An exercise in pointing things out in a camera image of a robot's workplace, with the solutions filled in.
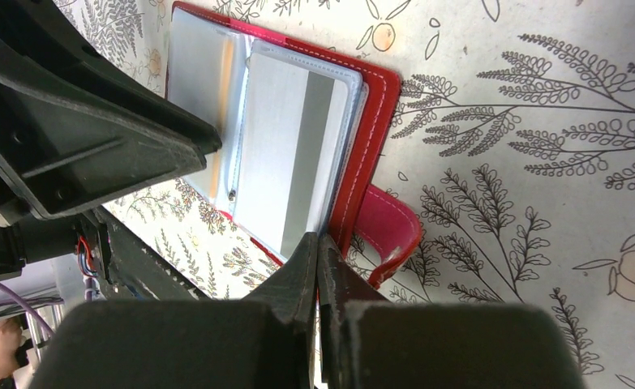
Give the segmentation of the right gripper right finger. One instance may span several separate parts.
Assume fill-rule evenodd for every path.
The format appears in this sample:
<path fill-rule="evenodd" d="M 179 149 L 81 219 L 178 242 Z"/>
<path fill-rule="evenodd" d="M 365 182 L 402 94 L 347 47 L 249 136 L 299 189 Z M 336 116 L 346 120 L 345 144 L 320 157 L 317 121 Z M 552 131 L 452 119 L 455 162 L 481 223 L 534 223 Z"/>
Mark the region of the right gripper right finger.
<path fill-rule="evenodd" d="M 318 253 L 321 373 L 331 388 L 582 388 L 555 321 L 522 304 L 396 304 L 330 236 Z"/>

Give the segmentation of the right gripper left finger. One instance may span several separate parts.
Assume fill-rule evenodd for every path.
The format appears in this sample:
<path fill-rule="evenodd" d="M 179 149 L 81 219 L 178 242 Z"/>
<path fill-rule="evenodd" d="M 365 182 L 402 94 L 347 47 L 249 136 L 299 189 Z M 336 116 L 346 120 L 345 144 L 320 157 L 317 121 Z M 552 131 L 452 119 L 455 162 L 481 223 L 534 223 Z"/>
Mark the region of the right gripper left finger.
<path fill-rule="evenodd" d="M 241 299 L 75 308 L 33 388 L 311 388 L 319 238 Z"/>

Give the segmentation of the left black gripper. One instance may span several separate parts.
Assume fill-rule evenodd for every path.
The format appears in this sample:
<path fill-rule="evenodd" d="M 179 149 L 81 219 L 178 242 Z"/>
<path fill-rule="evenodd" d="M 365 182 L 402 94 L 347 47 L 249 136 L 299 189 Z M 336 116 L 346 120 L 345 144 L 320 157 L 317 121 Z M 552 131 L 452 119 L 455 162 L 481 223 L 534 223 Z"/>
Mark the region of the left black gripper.
<path fill-rule="evenodd" d="M 212 124 L 102 57 L 51 1 L 0 1 L 0 282 L 76 254 L 107 274 L 96 207 L 206 166 Z"/>

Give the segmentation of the red leather card holder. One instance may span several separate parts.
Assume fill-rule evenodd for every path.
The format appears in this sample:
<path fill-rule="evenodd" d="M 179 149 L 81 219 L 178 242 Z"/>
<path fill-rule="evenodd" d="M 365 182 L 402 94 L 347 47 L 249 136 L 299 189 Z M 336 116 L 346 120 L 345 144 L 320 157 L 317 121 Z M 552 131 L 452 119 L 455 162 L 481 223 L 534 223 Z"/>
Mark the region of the red leather card holder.
<path fill-rule="evenodd" d="M 309 58 L 321 59 L 357 71 L 368 86 L 363 116 L 358 124 L 354 144 L 337 191 L 328 231 L 342 252 L 357 234 L 373 246 L 381 257 L 368 277 L 377 289 L 391 278 L 411 256 L 421 241 L 422 229 L 417 216 L 406 204 L 371 184 L 371 178 L 388 133 L 401 80 L 399 75 L 375 64 L 338 53 L 292 36 L 271 31 L 206 10 L 184 1 L 175 1 L 173 11 L 184 11 L 215 27 L 230 28 L 268 43 L 278 45 Z"/>

